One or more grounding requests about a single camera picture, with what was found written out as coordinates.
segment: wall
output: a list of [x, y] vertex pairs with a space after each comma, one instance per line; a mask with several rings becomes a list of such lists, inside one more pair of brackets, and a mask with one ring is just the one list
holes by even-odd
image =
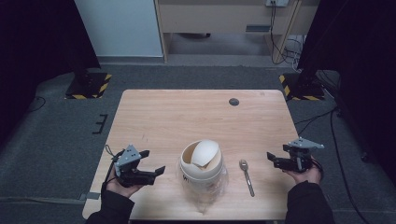
[[153, 0], [75, 2], [97, 56], [163, 56]]

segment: human hand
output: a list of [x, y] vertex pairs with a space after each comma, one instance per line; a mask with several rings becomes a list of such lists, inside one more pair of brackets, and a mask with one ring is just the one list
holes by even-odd
[[115, 193], [118, 193], [119, 195], [130, 198], [134, 193], [136, 193], [138, 190], [144, 187], [144, 185], [133, 185], [129, 188], [125, 188], [119, 183], [119, 181], [117, 181], [115, 173], [116, 173], [116, 169], [113, 166], [110, 175], [108, 177], [110, 181], [108, 181], [107, 183], [107, 187], [106, 187], [107, 190], [113, 191]]
[[296, 185], [305, 182], [305, 180], [307, 180], [309, 183], [315, 183], [315, 184], [320, 183], [320, 176], [321, 176], [320, 170], [315, 164], [313, 164], [312, 167], [306, 170], [304, 173], [296, 173], [293, 171], [283, 171], [283, 172], [293, 177], [294, 181], [296, 182]]

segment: power outlet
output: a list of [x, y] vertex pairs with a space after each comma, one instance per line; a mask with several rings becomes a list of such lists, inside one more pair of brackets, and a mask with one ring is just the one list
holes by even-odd
[[276, 5], [277, 7], [286, 7], [289, 3], [289, 0], [266, 0], [265, 5], [268, 7], [272, 7]]

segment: wooden table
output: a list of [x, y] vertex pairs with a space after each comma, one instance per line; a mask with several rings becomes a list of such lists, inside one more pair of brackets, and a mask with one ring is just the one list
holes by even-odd
[[[230, 105], [235, 98], [239, 105]], [[132, 196], [131, 219], [150, 220], [257, 220], [284, 219], [287, 193], [294, 185], [266, 159], [266, 152], [287, 158], [282, 145], [297, 138], [281, 91], [264, 90], [129, 90], [121, 97], [107, 144], [117, 153], [132, 143], [150, 150], [139, 169], [165, 173], [153, 186]], [[184, 196], [177, 178], [177, 160], [191, 142], [219, 143], [229, 173], [225, 194], [199, 213]], [[256, 196], [251, 197], [240, 159], [247, 160]], [[100, 192], [111, 163], [104, 150], [91, 192]], [[88, 199], [83, 216], [100, 209], [101, 201]]]

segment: metal spoon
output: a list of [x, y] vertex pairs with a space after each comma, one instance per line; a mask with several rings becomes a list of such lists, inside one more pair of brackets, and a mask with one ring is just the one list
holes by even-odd
[[247, 186], [250, 190], [250, 195], [254, 197], [253, 187], [251, 186], [250, 177], [248, 177], [248, 162], [245, 160], [239, 161], [239, 167], [245, 172], [245, 178], [247, 179]]

